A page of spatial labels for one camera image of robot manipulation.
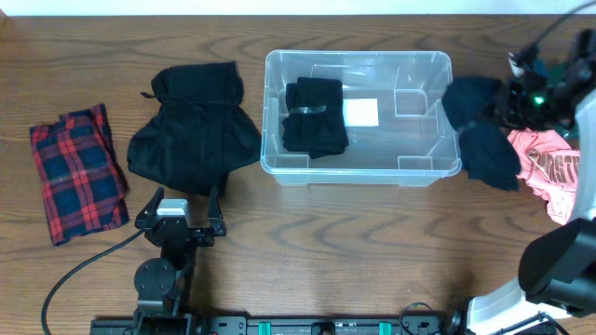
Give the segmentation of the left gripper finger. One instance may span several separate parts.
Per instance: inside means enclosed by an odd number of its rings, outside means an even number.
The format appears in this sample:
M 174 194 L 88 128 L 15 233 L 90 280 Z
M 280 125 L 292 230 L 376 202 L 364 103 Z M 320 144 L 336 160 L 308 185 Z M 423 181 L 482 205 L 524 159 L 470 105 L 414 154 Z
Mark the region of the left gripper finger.
M 144 207 L 144 215 L 146 217 L 156 216 L 157 209 L 159 207 L 160 202 L 164 198 L 165 190 L 162 186 L 158 187 L 150 201 Z
M 218 189 L 216 186 L 212 187 L 210 190 L 208 220 L 211 227 L 223 226 L 223 214 L 220 209 Z

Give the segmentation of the pink printed shirt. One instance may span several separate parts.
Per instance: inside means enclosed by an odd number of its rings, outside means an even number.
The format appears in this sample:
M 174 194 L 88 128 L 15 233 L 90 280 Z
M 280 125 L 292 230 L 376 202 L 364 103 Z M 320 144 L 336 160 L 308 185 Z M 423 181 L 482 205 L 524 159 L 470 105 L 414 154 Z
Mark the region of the pink printed shirt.
M 553 221 L 569 222 L 576 201 L 580 152 L 555 130 L 512 130 L 508 141 L 520 159 L 518 178 L 546 202 Z

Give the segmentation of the dark navy cloth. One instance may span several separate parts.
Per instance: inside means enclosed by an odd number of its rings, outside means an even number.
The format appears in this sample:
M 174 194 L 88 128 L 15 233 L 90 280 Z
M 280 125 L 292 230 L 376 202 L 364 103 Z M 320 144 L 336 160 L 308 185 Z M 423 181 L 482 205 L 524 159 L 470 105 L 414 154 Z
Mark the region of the dark navy cloth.
M 518 191 L 521 162 L 503 131 L 486 115 L 494 108 L 502 82 L 483 76 L 456 77 L 441 104 L 457 133 L 462 169 L 502 191 Z

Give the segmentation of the black cloth with band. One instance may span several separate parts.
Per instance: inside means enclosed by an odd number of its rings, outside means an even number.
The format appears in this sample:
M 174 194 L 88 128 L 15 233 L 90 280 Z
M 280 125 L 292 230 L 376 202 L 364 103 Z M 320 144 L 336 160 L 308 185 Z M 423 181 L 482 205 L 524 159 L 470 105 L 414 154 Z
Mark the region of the black cloth with band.
M 282 121 L 283 146 L 311 159 L 345 152 L 343 84 L 337 79 L 299 77 L 286 86 L 289 115 Z

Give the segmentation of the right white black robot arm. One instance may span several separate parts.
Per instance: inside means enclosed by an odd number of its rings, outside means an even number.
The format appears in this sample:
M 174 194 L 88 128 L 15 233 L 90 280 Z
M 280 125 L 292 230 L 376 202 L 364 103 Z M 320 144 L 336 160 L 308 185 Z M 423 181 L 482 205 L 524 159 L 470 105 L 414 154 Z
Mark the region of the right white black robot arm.
M 517 276 L 454 315 L 455 334 L 519 334 L 595 312 L 595 32 L 572 44 L 563 72 L 535 68 L 539 43 L 511 55 L 513 79 L 486 114 L 505 127 L 577 127 L 581 157 L 570 222 L 526 248 Z

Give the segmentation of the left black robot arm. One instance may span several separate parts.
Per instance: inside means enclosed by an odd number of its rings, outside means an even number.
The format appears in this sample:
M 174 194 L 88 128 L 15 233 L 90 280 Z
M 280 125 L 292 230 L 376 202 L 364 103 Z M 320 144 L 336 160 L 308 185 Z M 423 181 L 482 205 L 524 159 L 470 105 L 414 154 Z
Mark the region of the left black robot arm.
M 190 308 L 196 250 L 212 247 L 226 236 L 218 189 L 210 190 L 207 227 L 192 228 L 184 199 L 166 199 L 158 188 L 135 219 L 135 227 L 160 256 L 145 261 L 134 275 L 138 292 L 134 313 L 135 334 L 208 334 L 209 322 Z

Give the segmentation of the dark green folded cloth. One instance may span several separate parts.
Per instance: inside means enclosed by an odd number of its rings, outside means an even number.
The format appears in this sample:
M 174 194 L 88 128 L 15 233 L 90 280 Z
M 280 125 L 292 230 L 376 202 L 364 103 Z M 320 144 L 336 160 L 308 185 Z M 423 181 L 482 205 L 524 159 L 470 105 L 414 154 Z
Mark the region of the dark green folded cloth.
M 577 140 L 575 106 L 565 79 L 567 64 L 547 66 L 541 59 L 536 59 L 533 67 L 541 81 L 539 90 L 530 94 L 537 113 L 537 126 L 543 130 L 554 129 L 566 140 Z

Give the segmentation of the red blue plaid cloth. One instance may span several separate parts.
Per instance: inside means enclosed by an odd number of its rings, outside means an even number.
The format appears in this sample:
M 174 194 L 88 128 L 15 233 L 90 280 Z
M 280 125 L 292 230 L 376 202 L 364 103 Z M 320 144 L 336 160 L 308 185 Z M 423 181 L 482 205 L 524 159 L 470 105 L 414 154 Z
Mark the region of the red blue plaid cloth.
M 53 245 L 129 222 L 127 190 L 104 104 L 30 128 Z

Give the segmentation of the large black garment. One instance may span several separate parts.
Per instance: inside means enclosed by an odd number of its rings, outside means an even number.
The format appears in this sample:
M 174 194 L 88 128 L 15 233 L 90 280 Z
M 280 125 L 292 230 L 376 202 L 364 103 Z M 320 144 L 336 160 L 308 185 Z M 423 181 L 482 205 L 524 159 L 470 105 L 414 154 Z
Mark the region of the large black garment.
M 130 172 L 188 194 L 223 194 L 232 171 L 259 160 L 261 134 L 241 108 L 233 61 L 169 67 L 151 87 L 142 95 L 160 107 L 130 139 Z

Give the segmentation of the clear plastic storage bin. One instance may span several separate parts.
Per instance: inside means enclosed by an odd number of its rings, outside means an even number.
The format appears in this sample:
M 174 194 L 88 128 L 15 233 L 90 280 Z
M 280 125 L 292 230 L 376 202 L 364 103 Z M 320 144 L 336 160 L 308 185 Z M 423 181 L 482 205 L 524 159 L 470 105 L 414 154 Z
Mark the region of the clear plastic storage bin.
M 377 99 L 378 127 L 345 127 L 343 154 L 311 159 L 283 146 L 286 86 L 337 79 L 345 99 Z M 281 185 L 395 184 L 426 187 L 462 168 L 441 98 L 453 81 L 441 51 L 274 50 L 265 59 L 260 163 Z

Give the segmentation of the white label in bin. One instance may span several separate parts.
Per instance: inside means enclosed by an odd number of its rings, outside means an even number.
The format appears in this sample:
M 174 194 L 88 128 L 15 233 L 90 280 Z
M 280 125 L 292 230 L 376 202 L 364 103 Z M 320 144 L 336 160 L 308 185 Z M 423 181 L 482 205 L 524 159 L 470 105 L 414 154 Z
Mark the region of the white label in bin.
M 343 117 L 346 127 L 378 127 L 377 99 L 345 99 Z

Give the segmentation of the black mounting rail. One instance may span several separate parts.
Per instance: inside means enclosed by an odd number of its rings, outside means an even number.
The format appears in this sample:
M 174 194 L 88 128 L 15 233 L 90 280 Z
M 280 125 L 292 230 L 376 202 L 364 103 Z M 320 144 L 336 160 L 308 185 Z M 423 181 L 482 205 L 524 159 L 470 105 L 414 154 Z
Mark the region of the black mounting rail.
M 398 318 L 255 318 L 187 315 L 181 318 L 139 316 L 135 319 L 98 319 L 90 322 L 91 335 L 400 335 L 466 334 L 461 321 L 438 315 Z

